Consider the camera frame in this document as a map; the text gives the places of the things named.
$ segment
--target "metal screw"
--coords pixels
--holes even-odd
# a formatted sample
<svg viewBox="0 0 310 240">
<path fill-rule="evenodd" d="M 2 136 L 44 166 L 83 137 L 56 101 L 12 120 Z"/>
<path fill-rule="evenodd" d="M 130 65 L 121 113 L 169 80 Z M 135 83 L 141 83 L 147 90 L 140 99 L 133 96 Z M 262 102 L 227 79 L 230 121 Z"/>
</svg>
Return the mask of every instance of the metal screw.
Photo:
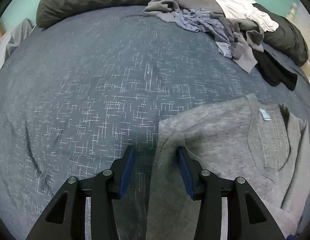
<svg viewBox="0 0 310 240">
<path fill-rule="evenodd" d="M 211 173 L 208 170 L 202 170 L 200 174 L 202 174 L 203 176 L 209 176 Z"/>
<path fill-rule="evenodd" d="M 68 178 L 68 183 L 69 184 L 72 184 L 72 183 L 75 183 L 76 182 L 76 180 L 77 180 L 77 178 L 76 177 L 70 177 L 70 178 Z"/>
<path fill-rule="evenodd" d="M 113 172 L 112 172 L 112 170 L 104 170 L 103 171 L 103 175 L 104 176 L 109 176 L 109 175 L 111 175 Z"/>
<path fill-rule="evenodd" d="M 237 182 L 240 183 L 240 184 L 245 183 L 245 179 L 244 179 L 243 177 L 238 177 L 236 180 L 237 180 Z"/>
</svg>

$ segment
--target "mattress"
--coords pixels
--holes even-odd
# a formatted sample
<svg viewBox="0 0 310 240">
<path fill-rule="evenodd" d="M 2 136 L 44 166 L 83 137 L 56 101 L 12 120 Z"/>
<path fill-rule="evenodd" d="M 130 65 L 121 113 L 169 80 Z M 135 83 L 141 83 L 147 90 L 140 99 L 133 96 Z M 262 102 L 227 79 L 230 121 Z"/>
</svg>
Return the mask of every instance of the mattress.
<svg viewBox="0 0 310 240">
<path fill-rule="evenodd" d="M 248 75 L 218 53 L 210 35 L 143 9 L 106 8 L 36 28 L 0 71 L 0 216 L 17 240 L 68 177 L 109 168 L 127 145 L 137 157 L 126 195 L 113 202 L 115 219 L 120 239 L 145 239 L 158 123 L 200 104 L 254 93 L 307 119 L 310 136 L 310 85 L 287 56 L 264 44 L 298 73 L 293 92 L 271 87 L 256 69 Z M 310 218 L 310 194 L 306 207 L 300 229 Z"/>
</svg>

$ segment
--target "blue crumpled garment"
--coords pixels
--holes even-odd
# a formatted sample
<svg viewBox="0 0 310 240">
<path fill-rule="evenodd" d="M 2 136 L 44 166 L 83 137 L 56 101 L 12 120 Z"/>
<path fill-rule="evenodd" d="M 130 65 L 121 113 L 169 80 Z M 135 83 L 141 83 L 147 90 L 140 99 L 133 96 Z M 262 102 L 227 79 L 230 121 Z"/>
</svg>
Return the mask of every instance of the blue crumpled garment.
<svg viewBox="0 0 310 240">
<path fill-rule="evenodd" d="M 179 27 L 191 32 L 212 33 L 215 37 L 218 52 L 223 54 L 224 57 L 232 58 L 229 49 L 231 43 L 225 33 L 225 28 L 219 20 L 210 18 L 211 13 L 203 11 L 203 9 L 183 9 L 176 12 L 175 22 Z"/>
</svg>

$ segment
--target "white shirt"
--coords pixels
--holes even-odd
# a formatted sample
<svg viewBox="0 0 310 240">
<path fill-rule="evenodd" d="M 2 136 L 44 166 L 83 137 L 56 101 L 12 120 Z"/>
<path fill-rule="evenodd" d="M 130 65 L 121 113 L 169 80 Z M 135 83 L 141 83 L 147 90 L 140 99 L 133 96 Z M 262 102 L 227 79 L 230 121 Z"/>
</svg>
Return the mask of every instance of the white shirt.
<svg viewBox="0 0 310 240">
<path fill-rule="evenodd" d="M 215 0 L 225 17 L 230 19 L 250 19 L 256 21 L 264 31 L 274 32 L 278 28 L 278 23 L 270 16 L 253 6 L 254 0 Z"/>
</svg>

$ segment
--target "triangular cutout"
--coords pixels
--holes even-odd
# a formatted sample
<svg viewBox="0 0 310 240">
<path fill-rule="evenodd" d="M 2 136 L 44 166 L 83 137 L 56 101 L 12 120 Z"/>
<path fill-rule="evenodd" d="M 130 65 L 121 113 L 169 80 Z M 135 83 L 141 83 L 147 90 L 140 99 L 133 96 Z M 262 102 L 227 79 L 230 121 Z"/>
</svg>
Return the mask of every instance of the triangular cutout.
<svg viewBox="0 0 310 240">
<path fill-rule="evenodd" d="M 46 217 L 47 222 L 62 224 L 64 221 L 68 193 L 63 193 Z"/>
<path fill-rule="evenodd" d="M 257 224 L 266 221 L 266 217 L 256 204 L 255 200 L 249 192 L 245 192 L 245 201 L 248 212 L 248 220 L 250 224 Z"/>
</svg>

